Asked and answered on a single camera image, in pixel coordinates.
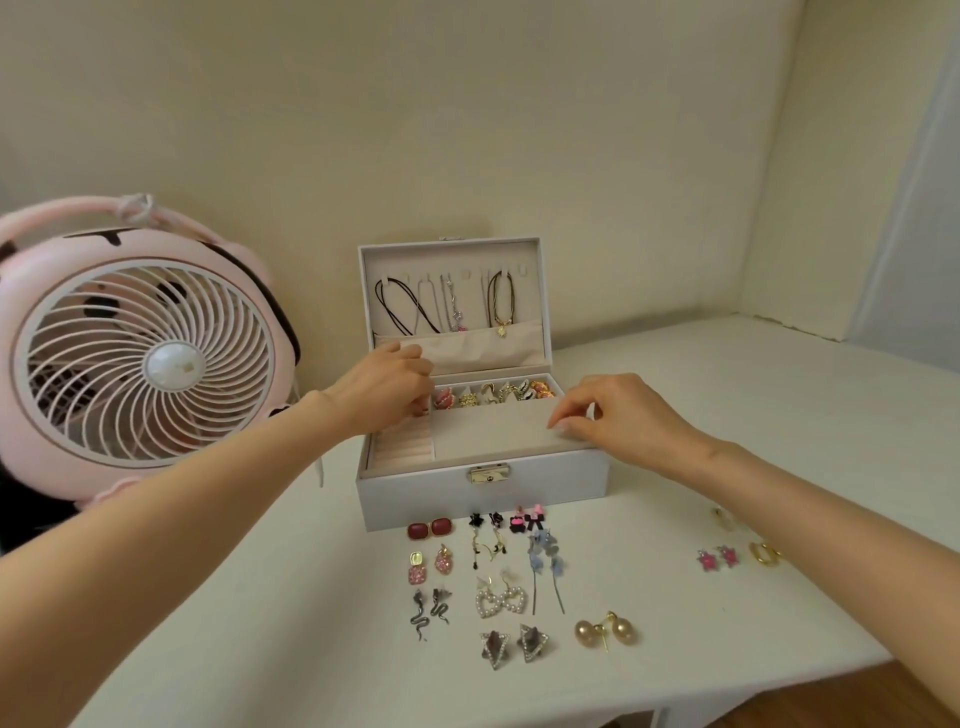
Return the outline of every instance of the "jewelry box latch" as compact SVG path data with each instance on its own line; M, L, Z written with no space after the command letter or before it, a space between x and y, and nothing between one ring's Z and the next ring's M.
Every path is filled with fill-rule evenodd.
M506 463L481 465L479 468L470 468L467 471L467 478L474 485L496 483L500 480L506 480L508 477L510 477L510 466Z

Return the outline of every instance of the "jewelry box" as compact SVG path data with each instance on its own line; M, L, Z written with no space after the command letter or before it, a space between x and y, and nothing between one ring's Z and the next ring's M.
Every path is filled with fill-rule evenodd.
M537 237L361 246L370 348L419 344L436 383L428 415L364 440L367 530L602 497L609 461L546 428L551 373Z

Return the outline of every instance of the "wooden floor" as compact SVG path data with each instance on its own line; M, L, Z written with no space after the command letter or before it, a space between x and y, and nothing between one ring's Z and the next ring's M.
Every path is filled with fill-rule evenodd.
M764 692L710 728L960 728L899 663Z

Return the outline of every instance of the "desk fan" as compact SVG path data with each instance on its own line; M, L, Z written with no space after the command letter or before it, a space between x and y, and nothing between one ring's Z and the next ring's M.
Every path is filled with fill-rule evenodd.
M300 359L253 252L148 195L27 207L0 242L88 212L126 227L0 257L0 472L78 508L284 409Z

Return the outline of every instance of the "hand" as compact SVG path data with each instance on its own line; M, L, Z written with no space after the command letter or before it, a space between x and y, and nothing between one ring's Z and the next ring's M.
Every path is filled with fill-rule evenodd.
M587 417L591 404L593 420ZM637 375L584 377L557 405L547 427L681 482L697 458L717 446Z
M370 352L324 390L347 428L347 437L378 432L427 413L433 363L417 346L393 342Z

